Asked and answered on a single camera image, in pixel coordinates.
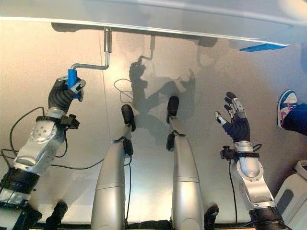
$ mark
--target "shoelace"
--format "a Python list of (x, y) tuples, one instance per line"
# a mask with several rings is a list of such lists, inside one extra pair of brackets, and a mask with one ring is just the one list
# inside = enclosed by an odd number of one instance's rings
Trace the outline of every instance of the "shoelace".
[(297, 103), (287, 103), (287, 107), (289, 111), (292, 111), (293, 109), (297, 107)]

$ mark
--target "sneaker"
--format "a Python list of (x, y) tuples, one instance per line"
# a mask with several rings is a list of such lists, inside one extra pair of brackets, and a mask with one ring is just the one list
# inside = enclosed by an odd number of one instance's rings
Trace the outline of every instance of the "sneaker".
[(287, 90), (280, 97), (278, 102), (278, 119), (277, 124), (283, 128), (283, 120), (297, 106), (297, 97), (293, 90)]
[(215, 218), (219, 214), (217, 205), (212, 205), (204, 215), (205, 230), (214, 230)]

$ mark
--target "wire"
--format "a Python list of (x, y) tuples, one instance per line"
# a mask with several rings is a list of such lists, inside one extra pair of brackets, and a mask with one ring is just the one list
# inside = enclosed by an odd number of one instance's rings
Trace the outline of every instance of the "wire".
[(254, 151), (254, 152), (257, 152), (258, 150), (261, 149), (261, 147), (262, 147), (262, 144), (257, 144), (257, 145), (255, 145), (255, 146), (253, 146), (253, 151)]
[(104, 158), (101, 159), (100, 161), (98, 161), (97, 163), (95, 163), (95, 164), (93, 164), (91, 166), (85, 167), (85, 168), (70, 167), (70, 166), (59, 165), (59, 164), (51, 164), (51, 166), (60, 167), (60, 168), (66, 168), (66, 169), (74, 169), (74, 170), (85, 170), (85, 169), (93, 168), (94, 166), (96, 166), (97, 164), (99, 164), (99, 163), (101, 163), (103, 161), (104, 161)]
[[(3, 158), (9, 158), (9, 159), (13, 159), (13, 160), (15, 159), (14, 157), (8, 157), (7, 155), (5, 155), (5, 154), (3, 153), (3, 151), (11, 151), (11, 152), (12, 152), (11, 149), (1, 149), (1, 155), (3, 156)], [(103, 160), (104, 160), (104, 158), (101, 159), (100, 161), (98, 161), (97, 163), (95, 163), (95, 164), (93, 164), (93, 165), (91, 165), (91, 166), (85, 167), (85, 168), (70, 167), (70, 166), (59, 165), (59, 164), (51, 164), (51, 166), (60, 167), (60, 168), (66, 168), (66, 169), (74, 169), (74, 170), (85, 170), (85, 169), (93, 168), (93, 167), (96, 166), (97, 164), (101, 163)]]
[(8, 165), (8, 167), (9, 167), (9, 169), (10, 169), (10, 168), (11, 168), (11, 164), (10, 164), (10, 162), (8, 161), (7, 158), (11, 158), (11, 157), (7, 157), (7, 156), (3, 153), (4, 149), (1, 149), (0, 151), (1, 151), (1, 156), (4, 158), (6, 164)]
[(131, 195), (131, 161), (132, 161), (132, 156), (130, 157), (129, 163), (124, 165), (124, 166), (129, 165), (129, 172), (130, 172), (130, 175), (129, 175), (129, 178), (130, 178), (129, 198), (128, 198), (127, 213), (126, 213), (126, 221), (127, 222), (128, 222), (128, 214), (129, 214), (129, 207), (130, 207), (130, 195)]
[(250, 225), (250, 224), (254, 224), (254, 223), (257, 223), (257, 222), (260, 222), (260, 221), (261, 221), (261, 222), (266, 222), (266, 221), (276, 222), (276, 223), (278, 223), (278, 224), (281, 224), (281, 225), (282, 225), (283, 227), (285, 227), (286, 229), (292, 230), (292, 228), (288, 227), (287, 225), (285, 225), (285, 224), (282, 223), (281, 221), (275, 221), (275, 220), (272, 220), (272, 219), (250, 221), (250, 222), (248, 222), (248, 223), (246, 223), (246, 224), (244, 224), (244, 225), (238, 226), (238, 228), (239, 228), (239, 229), (240, 229), (240, 228), (244, 228), (244, 227), (246, 227), (246, 226), (248, 226), (248, 225)]
[(237, 208), (236, 208), (236, 193), (235, 193), (234, 183), (233, 183), (232, 177), (231, 177), (230, 166), (231, 166), (231, 160), (229, 160), (228, 172), (229, 172), (229, 178), (230, 178), (230, 182), (231, 182), (232, 192), (233, 192), (233, 194), (234, 194), (234, 204), (235, 204), (235, 214), (236, 214), (236, 226), (237, 226), (237, 225), (238, 225), (238, 213), (237, 213)]
[(67, 143), (67, 136), (66, 136), (66, 131), (67, 129), (64, 130), (64, 139), (65, 139), (65, 151), (61, 156), (56, 156), (57, 158), (61, 158), (64, 157), (67, 153), (67, 149), (68, 149), (68, 143)]
[(10, 162), (8, 161), (8, 159), (7, 159), (7, 157), (5, 156), (5, 154), (3, 153), (3, 150), (2, 150), (2, 149), (1, 149), (1, 156), (4, 158), (6, 164), (8, 165), (9, 170), (8, 170), (8, 172), (6, 173), (5, 178), (4, 178), (4, 180), (3, 180), (3, 185), (2, 185), (2, 187), (0, 188), (0, 194), (2, 193), (2, 190), (3, 190), (3, 188), (4, 188), (4, 185), (5, 185), (6, 181), (8, 180), (9, 175), (10, 175), (10, 173), (11, 173), (11, 164), (10, 164)]
[(243, 225), (241, 225), (241, 226), (238, 226), (237, 228), (244, 228), (244, 227), (246, 227), (246, 226), (248, 226), (248, 225), (250, 225), (250, 224), (254, 224), (254, 223), (257, 223), (257, 222), (259, 222), (259, 220), (256, 220), (256, 221), (250, 221), (250, 222), (247, 222), (246, 224), (243, 224)]
[(293, 230), (292, 228), (288, 227), (287, 225), (285, 225), (284, 223), (282, 223), (281, 221), (278, 222), (279, 224), (283, 225), (283, 227), (287, 228), (288, 230)]
[(11, 131), (10, 131), (10, 146), (11, 146), (11, 149), (12, 149), (12, 151), (13, 151), (13, 153), (14, 153), (15, 156), (17, 156), (17, 153), (16, 153), (16, 150), (14, 149), (13, 141), (12, 141), (13, 130), (14, 130), (15, 126), (16, 126), (24, 117), (28, 116), (30, 113), (34, 112), (34, 111), (37, 110), (37, 109), (42, 109), (42, 111), (43, 111), (43, 116), (45, 116), (45, 109), (44, 109), (42, 106), (37, 107), (37, 108), (32, 109), (31, 111), (29, 111), (28, 113), (24, 114), (22, 117), (20, 117), (20, 118), (15, 122), (15, 124), (12, 126), (12, 128), (11, 128)]

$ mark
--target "robotic arm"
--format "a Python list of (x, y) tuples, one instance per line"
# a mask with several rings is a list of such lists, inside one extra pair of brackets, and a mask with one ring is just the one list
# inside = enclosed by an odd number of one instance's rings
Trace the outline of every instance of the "robotic arm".
[(231, 116), (229, 123), (215, 111), (215, 119), (234, 141), (234, 149), (224, 146), (221, 158), (234, 159), (232, 172), (239, 181), (240, 192), (256, 230), (285, 230), (283, 218), (263, 179), (263, 166), (259, 154), (250, 143), (250, 129), (244, 108), (239, 99), (228, 92), (225, 109)]
[(49, 94), (49, 110), (36, 119), (27, 143), (20, 149), (13, 166), (1, 181), (0, 207), (24, 207), (39, 177), (46, 171), (64, 142), (68, 128), (77, 129), (75, 115), (66, 116), (71, 102), (83, 98), (85, 81), (78, 79), (70, 89), (67, 77), (58, 78)]

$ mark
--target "blue handle grip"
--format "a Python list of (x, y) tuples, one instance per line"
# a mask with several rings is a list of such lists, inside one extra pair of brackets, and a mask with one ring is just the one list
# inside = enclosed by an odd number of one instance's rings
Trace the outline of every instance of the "blue handle grip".
[(77, 71), (75, 69), (68, 70), (67, 88), (70, 89), (77, 83)]

